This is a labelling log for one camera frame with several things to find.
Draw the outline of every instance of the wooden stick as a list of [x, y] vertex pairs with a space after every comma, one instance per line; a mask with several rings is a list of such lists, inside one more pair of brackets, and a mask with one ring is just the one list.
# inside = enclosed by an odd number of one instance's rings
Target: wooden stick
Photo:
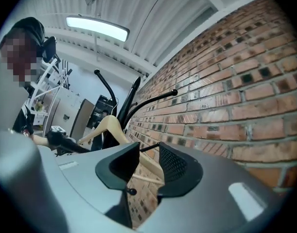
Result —
[[139, 179], [139, 180], [143, 180], [143, 181], [147, 181], [147, 182], [151, 182], [151, 183], [155, 183], [155, 184], [164, 184], [164, 182], [162, 182], [162, 181], [153, 180], [153, 179], [146, 178], [146, 177], [136, 175], [136, 174], [133, 174], [132, 178], [136, 178], [136, 179]]

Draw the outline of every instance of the white cabinet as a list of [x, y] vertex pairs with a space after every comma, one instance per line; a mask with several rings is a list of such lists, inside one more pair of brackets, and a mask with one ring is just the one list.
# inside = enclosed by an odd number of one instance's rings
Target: white cabinet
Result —
[[43, 125], [45, 117], [45, 115], [36, 114], [34, 117], [33, 125]]

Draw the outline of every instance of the white wall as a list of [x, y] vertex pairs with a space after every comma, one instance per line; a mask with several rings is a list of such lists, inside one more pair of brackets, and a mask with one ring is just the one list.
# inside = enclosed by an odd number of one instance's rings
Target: white wall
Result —
[[[94, 73], [86, 71], [73, 63], [69, 63], [69, 69], [72, 69], [72, 73], [69, 76], [71, 91], [79, 93], [80, 97], [89, 100], [93, 104], [97, 102], [100, 95], [110, 98], [108, 90]], [[119, 100], [117, 106], [118, 112], [131, 89], [131, 84], [122, 86], [121, 84], [114, 83], [113, 81], [106, 81]]]

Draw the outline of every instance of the gray plastic surface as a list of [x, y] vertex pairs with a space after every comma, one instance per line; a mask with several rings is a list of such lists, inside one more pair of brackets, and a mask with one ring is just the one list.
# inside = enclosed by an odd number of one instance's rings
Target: gray plastic surface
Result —
[[95, 174], [95, 166], [100, 160], [120, 150], [121, 146], [117, 146], [91, 153], [62, 155], [55, 160], [59, 166], [74, 163], [75, 166], [62, 170], [64, 176], [88, 203], [100, 212], [106, 213], [112, 206], [119, 204], [122, 192], [108, 189]]
[[55, 159], [23, 135], [0, 132], [0, 184], [29, 223], [46, 233], [133, 232], [91, 206]]
[[[257, 232], [279, 209], [278, 196], [233, 161], [170, 146], [195, 158], [203, 177], [188, 194], [163, 198], [139, 232]], [[23, 135], [0, 132], [0, 184], [31, 224], [48, 233], [132, 232], [103, 215], [119, 203], [122, 192], [107, 189], [94, 171], [99, 159], [121, 146], [57, 158], [49, 148], [38, 148]], [[263, 207], [251, 221], [229, 192], [234, 183], [244, 183]]]
[[[256, 230], [277, 211], [278, 196], [267, 186], [252, 177], [233, 161], [199, 150], [168, 144], [195, 158], [203, 168], [200, 183], [188, 194], [179, 198], [163, 198], [152, 215], [139, 226], [138, 231], [217, 233], [239, 230]], [[264, 211], [247, 222], [228, 188], [233, 183], [244, 183]]]

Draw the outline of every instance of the person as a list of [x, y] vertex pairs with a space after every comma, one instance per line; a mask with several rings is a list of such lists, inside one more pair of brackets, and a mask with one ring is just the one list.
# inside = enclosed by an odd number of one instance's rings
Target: person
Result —
[[[0, 43], [1, 62], [13, 71], [14, 79], [20, 86], [27, 88], [35, 78], [42, 61], [41, 46], [45, 39], [44, 26], [34, 17], [18, 21], [3, 37]], [[24, 104], [15, 120], [13, 130], [33, 140], [36, 145], [55, 149], [60, 141], [60, 133], [50, 132], [50, 136], [41, 137], [32, 129], [31, 112]]]
[[[108, 115], [108, 110], [103, 110], [102, 111], [102, 119], [107, 115]], [[92, 127], [92, 131], [94, 131], [98, 127], [99, 124], [100, 124], [100, 122], [95, 122], [93, 127]], [[102, 136], [102, 134], [100, 134], [100, 135], [93, 138], [91, 151], [101, 150], [102, 145], [103, 145], [103, 136]]]

